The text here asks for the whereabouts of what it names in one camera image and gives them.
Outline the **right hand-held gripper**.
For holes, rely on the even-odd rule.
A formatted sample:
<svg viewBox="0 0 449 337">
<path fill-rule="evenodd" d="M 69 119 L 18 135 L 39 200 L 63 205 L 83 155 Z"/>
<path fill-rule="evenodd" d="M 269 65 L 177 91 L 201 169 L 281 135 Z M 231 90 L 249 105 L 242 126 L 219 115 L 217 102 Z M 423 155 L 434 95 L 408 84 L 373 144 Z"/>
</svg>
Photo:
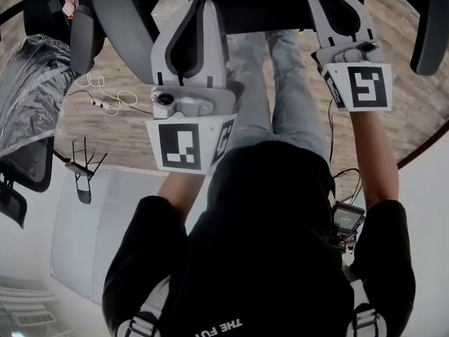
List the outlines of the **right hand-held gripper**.
<svg viewBox="0 0 449 337">
<path fill-rule="evenodd" d="M 392 109 L 392 70 L 383 62 L 374 41 L 373 19 L 359 0 L 338 0 L 337 26 L 350 44 L 335 46 L 331 28 L 319 0 L 307 0 L 320 49 L 312 54 L 336 107 L 346 112 Z"/>
</svg>

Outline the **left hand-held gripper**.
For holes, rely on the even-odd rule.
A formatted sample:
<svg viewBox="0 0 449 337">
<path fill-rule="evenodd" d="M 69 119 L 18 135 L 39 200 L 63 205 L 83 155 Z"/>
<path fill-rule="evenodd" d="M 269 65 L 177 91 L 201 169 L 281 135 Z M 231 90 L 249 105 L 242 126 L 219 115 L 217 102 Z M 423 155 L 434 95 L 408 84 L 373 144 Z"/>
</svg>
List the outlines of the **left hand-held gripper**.
<svg viewBox="0 0 449 337">
<path fill-rule="evenodd" d="M 188 1 L 154 42 L 155 82 L 178 85 L 152 90 L 153 119 L 146 125 L 159 170 L 207 173 L 225 155 L 244 91 L 227 82 L 226 50 L 213 0 Z"/>
</svg>

